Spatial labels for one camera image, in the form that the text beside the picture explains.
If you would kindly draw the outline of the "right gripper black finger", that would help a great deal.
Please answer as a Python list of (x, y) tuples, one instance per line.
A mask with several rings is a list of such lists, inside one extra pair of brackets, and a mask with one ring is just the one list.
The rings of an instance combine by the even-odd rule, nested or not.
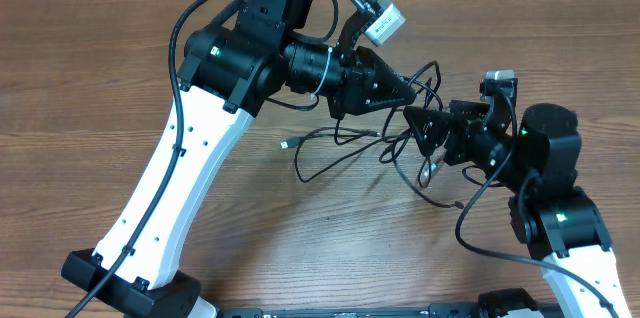
[(450, 113), (416, 106), (406, 107), (403, 116), (424, 157), (431, 157), (444, 144), (453, 125)]
[(490, 110), (488, 103), (452, 100), (448, 105), (449, 120), (484, 120)]

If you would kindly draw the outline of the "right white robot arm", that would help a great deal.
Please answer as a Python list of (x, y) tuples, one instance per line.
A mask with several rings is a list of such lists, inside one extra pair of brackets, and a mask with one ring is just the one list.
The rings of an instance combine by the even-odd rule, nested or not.
[(576, 114), (541, 103), (517, 116), (513, 99), (454, 101), (448, 110), (408, 107), (404, 117), (424, 156), (445, 150), (453, 166), (473, 163), (492, 185), (512, 191), (511, 227), (525, 256), (481, 248), (455, 228), (460, 245), (474, 253), (540, 268), (566, 317), (628, 317), (612, 239), (596, 204), (576, 185), (582, 146)]

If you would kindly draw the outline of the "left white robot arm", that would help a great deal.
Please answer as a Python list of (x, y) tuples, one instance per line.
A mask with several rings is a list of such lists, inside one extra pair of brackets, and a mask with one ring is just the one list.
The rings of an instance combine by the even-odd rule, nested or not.
[[(313, 0), (233, 0), (184, 47), (168, 52), (173, 105), (131, 198), (62, 276), (86, 300), (127, 317), (215, 317), (198, 280), (180, 270), (190, 227), (219, 168), (281, 88), (325, 97), (333, 118), (407, 105), (413, 89), (375, 52), (404, 22), (391, 0), (350, 0), (338, 42), (302, 30)], [(366, 37), (370, 47), (358, 45)]]

